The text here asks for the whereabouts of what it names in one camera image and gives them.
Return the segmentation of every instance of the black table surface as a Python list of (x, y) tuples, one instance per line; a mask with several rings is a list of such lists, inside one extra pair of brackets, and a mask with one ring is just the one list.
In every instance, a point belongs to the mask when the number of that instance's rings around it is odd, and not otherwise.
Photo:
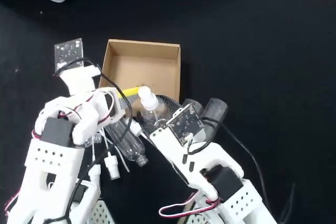
[[(181, 101), (227, 102), (225, 123), (259, 160), (274, 216), (295, 182), (289, 223), (335, 223), (335, 17), (336, 0), (0, 0), (0, 202), (21, 185), (39, 110), (67, 95), (51, 76), (53, 45), (82, 38), (102, 64), (114, 38), (180, 44)], [(244, 150), (223, 131), (216, 142), (260, 191)], [(103, 169), (117, 223), (175, 223), (157, 210), (190, 193), (157, 150), (146, 153), (118, 180)]]

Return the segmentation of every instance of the white bottle cap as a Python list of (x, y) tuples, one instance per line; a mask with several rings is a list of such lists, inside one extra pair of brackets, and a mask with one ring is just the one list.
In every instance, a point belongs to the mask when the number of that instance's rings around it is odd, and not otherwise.
[(159, 105), (158, 98), (152, 93), (149, 87), (139, 87), (138, 95), (141, 99), (141, 104), (145, 110), (155, 110)]

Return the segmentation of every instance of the white connector plug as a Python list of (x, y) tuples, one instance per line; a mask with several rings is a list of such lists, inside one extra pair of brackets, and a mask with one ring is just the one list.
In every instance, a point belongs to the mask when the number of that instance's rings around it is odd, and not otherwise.
[(120, 178), (117, 156), (112, 156), (111, 153), (108, 152), (108, 156), (104, 158), (104, 162), (106, 168), (109, 170), (111, 180)]
[[(124, 123), (128, 124), (129, 118), (124, 118)], [(136, 121), (131, 119), (131, 126), (130, 126), (130, 131), (133, 133), (133, 135), (135, 136), (140, 136), (140, 134), (142, 133), (142, 128), (140, 126), (140, 124)]]
[(100, 188), (100, 165), (94, 165), (89, 171), (90, 181)]

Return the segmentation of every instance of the cardboard box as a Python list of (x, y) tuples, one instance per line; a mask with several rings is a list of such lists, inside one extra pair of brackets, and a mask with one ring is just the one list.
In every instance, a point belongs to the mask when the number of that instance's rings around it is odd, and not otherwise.
[[(148, 86), (155, 94), (178, 101), (180, 97), (181, 50), (176, 44), (110, 39), (102, 72), (122, 90)], [(110, 84), (103, 78), (100, 87)], [(140, 104), (133, 105), (135, 111)]]

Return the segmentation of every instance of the plastic bottle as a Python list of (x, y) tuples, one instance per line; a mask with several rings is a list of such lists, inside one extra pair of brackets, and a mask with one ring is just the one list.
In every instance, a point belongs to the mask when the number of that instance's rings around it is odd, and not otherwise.
[(194, 110), (196, 111), (197, 115), (200, 116), (203, 112), (203, 107), (202, 105), (197, 102), (196, 100), (193, 100), (193, 99), (185, 99), (183, 104), (182, 104), (182, 107), (186, 107), (188, 104), (190, 104), (193, 106)]
[(158, 98), (152, 93), (151, 89), (146, 86), (139, 87), (138, 94), (144, 108), (144, 110), (141, 111), (143, 119), (156, 127), (165, 125), (172, 115), (161, 98)]
[[(226, 115), (227, 109), (228, 107), (225, 102), (217, 98), (211, 98), (208, 104), (206, 105), (205, 109), (203, 110), (201, 118), (207, 117), (217, 120), (219, 123), (222, 123)], [(219, 127), (219, 125), (215, 122), (209, 122), (209, 123), (211, 123), (214, 127), (204, 125), (204, 131), (206, 135), (205, 141), (209, 140), (210, 137), (213, 137), (216, 134)]]
[(148, 162), (144, 154), (145, 147), (138, 137), (134, 136), (130, 131), (127, 131), (123, 139), (119, 140), (126, 129), (126, 125), (122, 120), (109, 124), (105, 129), (125, 158), (130, 161), (135, 161), (139, 166), (144, 166)]

